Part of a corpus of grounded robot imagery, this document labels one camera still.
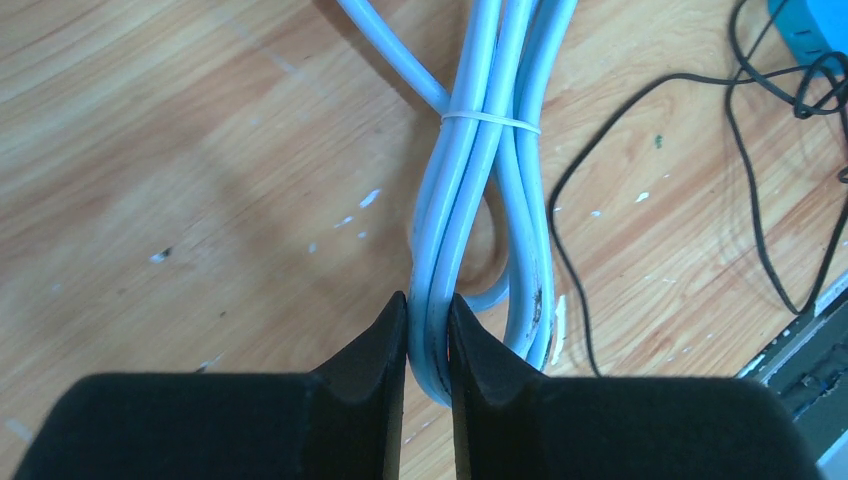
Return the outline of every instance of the cable bundle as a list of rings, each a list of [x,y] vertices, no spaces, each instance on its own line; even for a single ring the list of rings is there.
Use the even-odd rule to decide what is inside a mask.
[[[450,405],[447,313],[490,174],[507,214],[509,259],[495,285],[466,300],[481,311],[509,296],[504,343],[541,370],[552,338],[554,281],[538,125],[577,0],[474,0],[451,94],[366,0],[338,2],[442,115],[411,241],[409,361],[418,384],[436,402]]]

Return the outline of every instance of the cable tie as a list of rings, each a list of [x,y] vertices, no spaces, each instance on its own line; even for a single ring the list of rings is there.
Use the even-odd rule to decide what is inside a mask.
[[[523,122],[521,120],[516,120],[514,118],[509,117],[500,117],[498,115],[492,115],[490,113],[485,112],[460,110],[458,112],[448,112],[442,115],[442,122],[444,122],[446,118],[470,118],[472,120],[480,120],[481,122],[497,123],[505,127],[520,128],[522,130],[527,130],[528,132],[535,133],[536,135],[542,134],[542,130],[536,125],[533,125],[532,123]]]

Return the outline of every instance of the black wire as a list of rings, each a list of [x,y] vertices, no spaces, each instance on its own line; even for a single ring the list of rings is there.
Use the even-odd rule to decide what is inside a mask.
[[[568,255],[565,252],[565,247],[563,246],[562,238],[560,237],[557,231],[556,223],[554,222],[554,206],[556,205],[557,199],[562,193],[562,190],[568,180],[572,177],[572,175],[574,175],[574,172],[577,171],[577,168],[579,168],[580,165],[586,160],[586,158],[589,156],[592,150],[594,150],[598,143],[603,140],[604,136],[606,136],[609,130],[621,119],[621,117],[624,116],[625,113],[627,113],[628,110],[630,110],[630,108],[632,108],[636,103],[642,100],[649,93],[654,91],[657,87],[666,82],[669,82],[671,80],[688,80],[697,83],[705,83],[709,85],[723,85],[727,87],[725,91],[724,109],[728,123],[730,124],[730,129],[733,132],[733,137],[736,140],[736,145],[739,147],[739,154],[741,156],[742,163],[745,166],[745,173],[748,177],[748,187],[751,194],[751,223],[754,227],[754,241],[757,246],[757,253],[759,255],[760,262],[763,265],[763,269],[766,271],[766,274],[768,275],[769,280],[771,280],[775,291],[777,292],[778,296],[780,296],[781,300],[786,305],[786,307],[795,315],[800,315],[809,311],[810,308],[812,308],[812,306],[814,305],[816,298],[818,298],[819,292],[821,291],[822,285],[824,284],[824,281],[827,277],[828,269],[830,268],[831,261],[833,260],[833,254],[836,251],[836,246],[842,235],[842,230],[845,227],[846,219],[848,219],[848,195],[846,195],[845,202],[842,206],[842,211],[839,214],[839,219],[836,221],[836,225],[833,228],[833,233],[831,234],[830,241],[828,243],[827,249],[825,250],[821,266],[819,267],[815,281],[813,282],[813,287],[810,291],[810,295],[809,297],[807,297],[807,300],[804,302],[804,305],[801,308],[798,308],[795,306],[795,304],[789,298],[789,295],[786,293],[786,290],[784,289],[783,284],[780,281],[780,277],[777,275],[777,272],[774,269],[774,265],[772,265],[771,259],[768,256],[765,235],[763,233],[762,219],[760,215],[760,201],[759,196],[757,194],[757,182],[756,177],[754,175],[754,167],[751,163],[750,157],[748,156],[748,151],[745,148],[745,142],[742,138],[742,133],[740,132],[739,126],[736,122],[736,117],[733,113],[731,100],[733,97],[733,90],[736,86],[757,83],[758,85],[762,86],[763,88],[774,94],[776,97],[792,105],[793,114],[798,119],[805,120],[813,116],[838,114],[842,121],[842,131],[845,136],[845,142],[846,145],[848,145],[848,113],[846,113],[846,103],[848,103],[848,80],[844,78],[845,75],[848,75],[848,56],[846,56],[842,52],[829,52],[818,57],[816,61],[814,61],[811,65],[786,68],[783,70],[778,70],[776,72],[766,74],[758,72],[750,64],[751,56],[759,46],[760,42],[765,37],[766,33],[768,32],[768,29],[774,24],[775,17],[777,17],[777,15],[786,6],[788,0],[783,0],[783,2],[778,5],[774,13],[770,16],[768,23],[760,32],[753,46],[748,51],[748,54],[744,55],[742,53],[741,47],[739,46],[739,41],[736,34],[736,25],[739,12],[745,5],[745,3],[747,3],[747,1],[748,0],[739,0],[736,6],[733,8],[733,11],[730,16],[729,42],[731,48],[733,49],[733,54],[740,65],[739,70],[736,72],[736,75],[732,79],[727,80],[722,78],[706,77],[693,73],[673,73],[657,78],[651,83],[645,85],[641,90],[636,92],[626,102],[624,102],[623,105],[618,107],[618,109],[616,109],[612,116],[610,116],[610,118],[606,122],[604,122],[601,128],[589,140],[589,143],[585,147],[583,147],[583,149],[580,151],[580,153],[577,154],[577,156],[571,162],[568,168],[566,168],[565,172],[562,174],[562,176],[560,176],[559,180],[557,180],[557,183],[554,185],[553,191],[551,192],[547,208],[548,222],[550,224],[551,234],[553,236],[554,245],[556,246],[560,257],[562,258],[562,261],[565,264],[565,268],[568,270],[568,274],[571,277],[572,282],[574,283],[574,287],[577,289],[577,294],[580,298],[580,304],[583,309],[583,327],[585,329],[586,350],[589,357],[589,366],[592,368],[594,374],[599,377],[602,376],[602,373],[598,368],[598,363],[595,359],[595,350],[592,342],[592,322],[591,315],[589,313],[589,301],[586,296],[586,289],[583,287],[583,283],[580,281],[580,276],[577,274],[577,270],[574,268],[574,264],[571,262],[571,260],[569,260]],[[833,71],[824,65],[831,59],[840,64],[843,72],[842,81],[838,81]],[[780,89],[769,80],[773,77],[778,77],[794,72],[804,72],[804,77],[801,80],[798,86],[798,91],[794,96]],[[747,73],[749,78],[740,78],[743,73]],[[823,74],[828,79],[831,85],[831,90],[828,91],[813,105],[808,105],[804,103],[804,99],[806,98],[812,79],[819,74]],[[835,107],[823,108],[825,104],[834,99],[836,100]],[[848,167],[842,169],[839,172],[838,177],[840,182],[848,183]]]

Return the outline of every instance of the floor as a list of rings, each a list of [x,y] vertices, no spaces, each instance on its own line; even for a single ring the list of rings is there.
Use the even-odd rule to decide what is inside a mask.
[[[450,84],[468,3],[375,7]],[[759,3],[742,15],[748,44]],[[731,5],[582,2],[548,89],[546,185],[647,81],[728,75]],[[405,288],[439,121],[333,0],[7,0],[0,32],[0,476],[86,374],[311,369]],[[794,64],[776,34],[754,63]],[[722,97],[664,87],[562,197],[611,375],[734,375],[793,319],[753,249]],[[845,195],[836,119],[796,121],[757,87],[734,104],[770,254],[801,299]],[[503,264],[488,212],[463,292]],[[840,247],[829,278],[846,268]],[[549,372],[583,375],[562,273],[567,341]],[[482,319],[502,332],[505,312]],[[411,376],[405,401],[403,478],[453,478],[449,412]]]

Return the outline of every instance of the power strip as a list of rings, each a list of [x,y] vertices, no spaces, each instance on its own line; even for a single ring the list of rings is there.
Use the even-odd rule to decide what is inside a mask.
[[[769,0],[774,14],[783,0]],[[789,0],[774,22],[800,65],[811,65],[825,53],[848,51],[848,2],[845,0]],[[824,62],[844,74],[835,59]]]

